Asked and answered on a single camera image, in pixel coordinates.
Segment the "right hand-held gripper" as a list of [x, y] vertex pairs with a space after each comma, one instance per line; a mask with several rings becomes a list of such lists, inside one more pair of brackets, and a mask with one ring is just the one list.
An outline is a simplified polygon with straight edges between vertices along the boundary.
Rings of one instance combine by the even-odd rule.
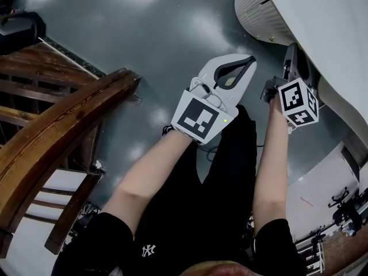
[[[312, 87], [309, 59], [304, 52], [297, 53], [297, 48], [297, 43], [288, 46], [283, 61], [283, 79], [275, 76], [267, 80], [260, 97], [269, 103], [278, 93], [282, 114], [295, 128], [319, 121], [319, 101], [309, 89]], [[300, 78], [295, 79], [297, 71]]]

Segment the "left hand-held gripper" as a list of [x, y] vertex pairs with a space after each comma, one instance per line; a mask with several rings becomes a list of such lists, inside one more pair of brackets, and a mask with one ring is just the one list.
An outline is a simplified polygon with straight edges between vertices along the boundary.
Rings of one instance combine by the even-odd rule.
[[208, 61], [199, 77], [194, 77], [184, 90], [171, 120], [173, 128], [200, 145], [208, 144], [239, 114], [235, 105], [243, 97], [256, 67], [256, 59], [245, 54], [223, 55]]

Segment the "wooden chair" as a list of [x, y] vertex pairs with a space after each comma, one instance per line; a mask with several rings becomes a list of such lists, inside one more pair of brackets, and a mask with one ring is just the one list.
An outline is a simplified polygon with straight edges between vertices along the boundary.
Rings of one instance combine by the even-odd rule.
[[[30, 104], [0, 105], [0, 259], [24, 218], [52, 224], [45, 247], [60, 252], [101, 177], [91, 169], [101, 122], [120, 103], [139, 101], [140, 79], [127, 68], [105, 75], [50, 39], [0, 55], [0, 96]], [[76, 147], [86, 173], [78, 188], [46, 186]]]

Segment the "person's right forearm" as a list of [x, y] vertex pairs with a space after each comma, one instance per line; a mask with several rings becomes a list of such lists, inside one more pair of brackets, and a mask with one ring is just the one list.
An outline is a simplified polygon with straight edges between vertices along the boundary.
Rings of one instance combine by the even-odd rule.
[[288, 192], [288, 124], [279, 95], [270, 101], [266, 137], [256, 175], [252, 214], [255, 232], [267, 223], [286, 218]]

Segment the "person's left forearm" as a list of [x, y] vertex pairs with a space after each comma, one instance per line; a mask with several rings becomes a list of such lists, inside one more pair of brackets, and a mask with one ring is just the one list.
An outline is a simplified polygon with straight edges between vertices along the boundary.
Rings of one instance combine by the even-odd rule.
[[161, 189], [178, 199], [199, 188], [197, 148], [192, 138], [169, 131], [128, 170], [102, 212], [126, 223], [134, 235], [145, 209]]

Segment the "white air conditioner unit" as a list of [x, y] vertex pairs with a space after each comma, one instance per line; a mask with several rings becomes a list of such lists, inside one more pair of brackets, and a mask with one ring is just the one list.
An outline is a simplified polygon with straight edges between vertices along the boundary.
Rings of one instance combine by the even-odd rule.
[[368, 0], [235, 0], [235, 13], [254, 38], [303, 50], [320, 99], [368, 148]]

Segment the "person's black trousers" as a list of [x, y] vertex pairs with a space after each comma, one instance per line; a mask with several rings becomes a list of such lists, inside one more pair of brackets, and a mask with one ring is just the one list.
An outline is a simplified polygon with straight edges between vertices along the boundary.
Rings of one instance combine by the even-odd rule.
[[203, 182], [197, 174], [196, 142], [191, 142], [162, 188], [148, 204], [137, 234], [198, 234], [242, 237], [252, 209], [256, 167], [256, 123], [244, 106], [222, 131]]

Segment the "black office chair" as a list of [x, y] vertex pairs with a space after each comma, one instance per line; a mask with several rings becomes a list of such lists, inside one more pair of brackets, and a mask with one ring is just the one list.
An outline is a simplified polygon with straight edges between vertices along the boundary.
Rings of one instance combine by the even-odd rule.
[[357, 190], [350, 199], [345, 201], [349, 194], [350, 192], [346, 186], [340, 196], [337, 198], [335, 196], [331, 197], [333, 203], [329, 203], [328, 207], [337, 206], [338, 209], [332, 215], [335, 225], [344, 230], [343, 226], [347, 224], [348, 229], [344, 233], [354, 237], [364, 225], [363, 218], [358, 210], [365, 204], [365, 195], [359, 194]]

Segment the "white metal rack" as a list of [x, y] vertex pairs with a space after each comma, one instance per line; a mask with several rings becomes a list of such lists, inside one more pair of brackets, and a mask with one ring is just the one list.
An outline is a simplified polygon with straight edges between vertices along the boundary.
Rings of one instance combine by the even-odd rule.
[[299, 255], [306, 260], [306, 276], [322, 274], [325, 270], [323, 241], [326, 234], [323, 228], [311, 231], [309, 235], [295, 242]]

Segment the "person's black shirt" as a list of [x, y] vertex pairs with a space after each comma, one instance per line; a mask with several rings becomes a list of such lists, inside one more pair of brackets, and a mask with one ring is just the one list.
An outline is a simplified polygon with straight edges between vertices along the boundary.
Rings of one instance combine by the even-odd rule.
[[119, 218], [101, 213], [59, 254], [51, 276], [180, 276], [210, 261], [234, 262], [262, 276], [306, 276], [286, 220], [261, 228], [253, 260], [241, 240], [234, 227], [204, 219], [189, 225], [173, 217], [145, 217], [132, 233]]

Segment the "black bag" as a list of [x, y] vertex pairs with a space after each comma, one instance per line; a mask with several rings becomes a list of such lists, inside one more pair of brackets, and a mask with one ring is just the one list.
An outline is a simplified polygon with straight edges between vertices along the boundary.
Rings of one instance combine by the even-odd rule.
[[35, 12], [0, 18], [0, 55], [8, 55], [37, 43], [45, 36], [46, 24]]

